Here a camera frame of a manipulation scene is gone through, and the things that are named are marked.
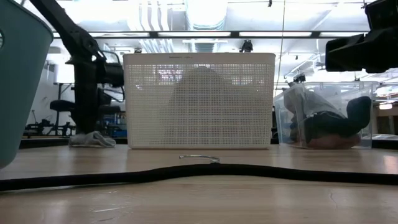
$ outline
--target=ceiling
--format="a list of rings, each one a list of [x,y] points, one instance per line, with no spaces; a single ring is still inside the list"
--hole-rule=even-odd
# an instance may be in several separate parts
[[[192,26],[207,26],[214,21],[222,21],[221,28],[217,28],[221,30],[369,30],[364,9],[361,8],[362,0],[286,0],[285,5],[282,0],[273,0],[271,7],[268,7],[268,1],[256,0],[59,0],[58,3],[79,26],[89,32],[190,30]],[[189,10],[188,6],[192,4],[195,10]],[[24,6],[44,19],[29,1]],[[153,8],[157,9],[157,13],[152,13]],[[279,82],[292,81],[299,73],[306,74],[307,81],[314,82],[353,81],[355,76],[361,77],[361,80],[383,82],[394,81],[398,77],[395,70],[386,74],[319,71],[321,68],[313,64],[324,61],[325,45],[329,40],[284,39],[282,44],[281,39],[252,39],[252,43],[253,52],[275,53],[278,58],[282,49],[280,69],[279,60],[275,65],[275,81],[279,77]],[[159,52],[168,51],[170,47],[173,52],[191,52],[193,49],[191,44],[186,43],[187,39],[167,42],[108,38],[97,41],[100,46],[117,52],[132,52],[134,48],[151,52],[151,47],[155,50],[158,47]],[[214,52],[238,52],[244,39],[214,41],[223,42],[216,44]],[[57,56],[57,63],[68,58],[60,39],[55,39],[52,46],[62,49],[62,57]]]

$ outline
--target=white wall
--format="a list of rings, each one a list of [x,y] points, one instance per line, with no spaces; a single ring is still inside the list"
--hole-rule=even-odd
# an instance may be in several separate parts
[[[54,124],[56,121],[57,113],[50,109],[51,101],[58,99],[58,85],[53,84],[54,80],[55,72],[47,70],[47,66],[45,66],[31,107],[31,111],[35,111],[37,122],[41,122],[42,119],[47,119]],[[63,100],[70,101],[74,101],[74,98],[74,93],[70,89],[65,91],[61,97]],[[69,115],[70,113],[68,112],[60,113],[59,125],[64,125],[68,121],[71,122],[71,124],[74,124]],[[35,123],[35,119],[32,112],[30,112],[27,124],[32,123]]]

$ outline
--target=metal clip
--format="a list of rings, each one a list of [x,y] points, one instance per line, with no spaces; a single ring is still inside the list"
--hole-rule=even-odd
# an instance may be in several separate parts
[[[215,156],[185,155],[185,156],[180,156],[180,159],[191,158],[191,157],[207,158],[207,159],[211,159],[210,163],[220,163],[220,158],[219,157],[215,157]]]

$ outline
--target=ceiling duct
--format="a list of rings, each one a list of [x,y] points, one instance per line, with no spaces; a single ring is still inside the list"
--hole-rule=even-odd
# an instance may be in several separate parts
[[[223,30],[227,5],[227,0],[185,0],[185,18],[188,30]],[[199,40],[190,44],[191,52],[218,51],[219,43],[198,42]]]

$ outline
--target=table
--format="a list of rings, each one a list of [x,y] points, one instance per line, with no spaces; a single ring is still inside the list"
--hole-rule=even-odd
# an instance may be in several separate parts
[[[398,173],[398,151],[25,149],[0,179],[95,174],[209,163],[308,170]],[[62,187],[0,195],[2,223],[398,223],[394,186],[303,182],[263,177],[188,177],[147,184]]]

